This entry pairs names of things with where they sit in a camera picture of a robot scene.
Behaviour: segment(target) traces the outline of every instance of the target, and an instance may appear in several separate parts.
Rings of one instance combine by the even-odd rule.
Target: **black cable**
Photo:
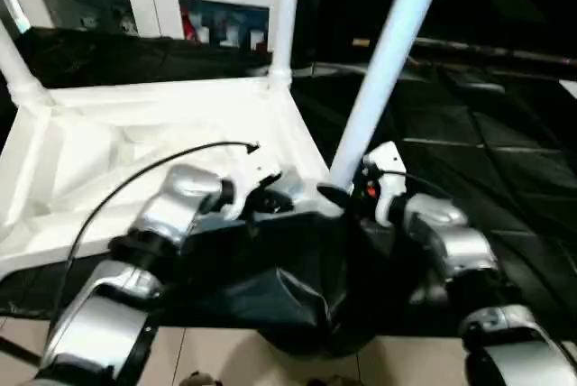
[[[359,354],[357,353],[356,355],[356,359],[357,359],[357,377],[358,377],[358,381],[359,383],[362,385],[362,377],[361,377],[361,362],[359,362]]]
[[[66,264],[64,266],[64,272],[62,272],[62,277],[60,279],[60,283],[59,283],[58,289],[56,291],[56,297],[54,299],[54,307],[52,309],[52,315],[50,316],[50,331],[56,326],[56,322],[58,321],[58,318],[59,318],[60,308],[62,305],[62,298],[64,297],[64,290],[66,288],[66,283],[67,283],[67,280],[68,280],[68,277],[70,274],[70,270],[72,269],[72,265],[74,264],[76,254],[78,252],[78,248],[80,246],[80,240],[82,240],[82,236],[86,232],[88,226],[92,223],[92,221],[94,220],[96,215],[100,212],[100,210],[102,210],[102,208],[108,203],[108,201],[110,201],[116,194],[118,194],[118,192],[120,192],[127,185],[129,185],[130,183],[132,183],[133,181],[138,179],[143,174],[145,174],[151,170],[154,170],[155,168],[158,168],[159,166],[161,166],[167,162],[174,161],[177,158],[180,158],[182,156],[186,156],[186,155],[194,153],[194,152],[200,152],[200,151],[205,150],[205,149],[210,149],[213,147],[223,147],[223,146],[227,146],[227,145],[240,145],[240,146],[246,147],[248,152],[253,152],[259,148],[258,145],[250,144],[248,142],[221,141],[221,142],[211,142],[209,144],[199,145],[197,147],[192,147],[192,148],[186,149],[182,152],[171,154],[170,156],[163,158],[163,159],[160,159],[159,161],[155,161],[154,163],[151,163],[150,165],[147,165],[143,169],[134,173],[131,177],[126,179],[117,188],[115,188],[110,194],[108,194],[106,196],[106,198],[103,199],[100,202],[100,204],[98,204],[98,206],[96,206],[94,208],[94,210],[92,210],[92,212],[90,212],[90,215],[88,215],[88,218],[86,219],[86,221],[84,221],[84,224],[80,227],[80,231],[78,231],[78,234],[77,234],[76,238],[74,239],[74,242],[70,246],[69,255],[67,257]]]
[[[409,172],[403,172],[403,171],[394,171],[394,170],[379,170],[380,174],[392,174],[395,176],[403,176],[406,177],[409,180],[413,180],[417,183],[420,183],[423,186],[426,186],[428,188],[430,188],[431,190],[433,190],[436,194],[440,195],[441,197],[443,197],[444,199],[451,199],[453,196],[451,194],[449,194],[449,192],[443,188],[441,188],[439,185],[437,185],[436,183],[429,181],[427,179],[423,179],[422,177],[416,176],[414,174],[411,174]]]

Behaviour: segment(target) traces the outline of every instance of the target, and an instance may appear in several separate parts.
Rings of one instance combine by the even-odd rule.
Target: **black fabric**
[[[242,76],[268,62],[183,41],[81,32],[32,30],[19,46],[49,87]],[[372,145],[395,141],[411,173],[450,192],[486,232],[545,326],[554,336],[574,337],[577,160],[572,116],[577,101],[555,81],[487,77],[479,87],[468,84],[462,71],[427,65],[419,75],[421,80],[398,83]],[[344,76],[301,79],[292,87],[327,162],[360,84],[360,77]],[[8,132],[11,119],[6,117],[2,128]],[[409,188],[426,191],[412,182]],[[382,334],[455,334],[446,295],[410,241],[366,225],[361,233],[351,230],[354,238],[335,234],[337,242],[330,244],[322,223],[301,227],[309,237],[316,234],[314,243],[305,244],[293,227],[279,236],[282,249],[271,252],[262,230],[264,235],[256,237],[224,239],[222,250],[211,257],[217,260],[191,260],[183,269],[191,271],[188,295],[200,290],[202,295],[171,304],[163,324],[249,326],[298,354],[347,353],[368,339],[372,328]],[[102,258],[77,260],[66,301]],[[49,265],[3,280],[0,315],[47,318],[61,271],[61,265]],[[215,287],[219,284],[224,289]]]

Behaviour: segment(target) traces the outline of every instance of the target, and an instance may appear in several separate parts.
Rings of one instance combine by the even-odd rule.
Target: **white pole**
[[[330,181],[348,189],[433,0],[395,0],[334,156]]]
[[[269,71],[270,78],[280,82],[290,83],[291,80],[290,56],[296,14],[297,0],[280,0],[277,35]]]
[[[19,105],[24,100],[36,100],[47,104],[50,102],[48,92],[28,70],[2,22],[0,22],[0,70],[8,83],[8,91],[15,104]]]

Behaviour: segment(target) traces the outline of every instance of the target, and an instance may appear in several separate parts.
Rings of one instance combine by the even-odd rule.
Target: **black cloth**
[[[82,32],[32,30],[19,41],[19,48],[47,87],[238,77],[268,63],[262,57],[201,49],[185,41]],[[423,67],[419,75],[420,80],[398,83],[373,145],[395,141],[408,171],[454,196],[486,232],[505,270],[545,326],[555,336],[574,337],[577,224],[572,215],[577,210],[577,160],[572,115],[577,114],[577,101],[552,80],[502,76],[486,77],[481,85],[479,81],[467,84],[461,71],[443,67]],[[343,76],[293,84],[295,101],[327,162],[334,155],[361,80]],[[7,132],[14,108],[7,106],[4,114],[2,128]],[[371,253],[382,252],[383,258],[390,258],[391,250],[394,253],[399,247],[393,244],[391,248],[391,238],[378,227],[365,228],[366,232],[377,241]],[[321,257],[311,260],[310,267]],[[101,259],[76,261],[66,300]],[[358,309],[373,310],[370,317],[382,314],[382,334],[454,335],[455,323],[444,292],[434,278],[422,276],[421,260],[408,256],[396,264],[394,276],[373,282],[371,296],[363,297]],[[7,277],[0,283],[0,315],[47,318],[60,273],[61,265],[56,264]],[[210,279],[211,274],[219,274],[218,266],[204,276]],[[400,293],[393,290],[411,279],[419,279],[421,285],[409,303],[396,300]],[[371,298],[373,303],[366,303]],[[220,323],[210,318],[206,303],[203,308],[208,300],[169,309],[164,324],[247,326],[230,318],[221,318]],[[386,312],[387,307],[394,314]],[[270,334],[273,341],[278,336],[275,325],[248,326],[266,329],[265,335]]]

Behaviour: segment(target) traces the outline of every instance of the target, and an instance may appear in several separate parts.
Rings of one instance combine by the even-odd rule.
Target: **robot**
[[[171,264],[193,228],[210,234],[247,212],[260,219],[311,211],[334,218],[345,208],[395,227],[426,252],[460,319],[470,385],[577,385],[571,362],[502,272],[483,233],[451,201],[408,194],[402,161],[395,157],[390,170],[391,151],[389,142],[365,155],[349,191],[283,181],[287,173],[261,150],[231,178],[172,167],[52,329],[28,386],[137,384],[174,279]],[[248,201],[264,191],[281,193],[290,204],[259,208]]]

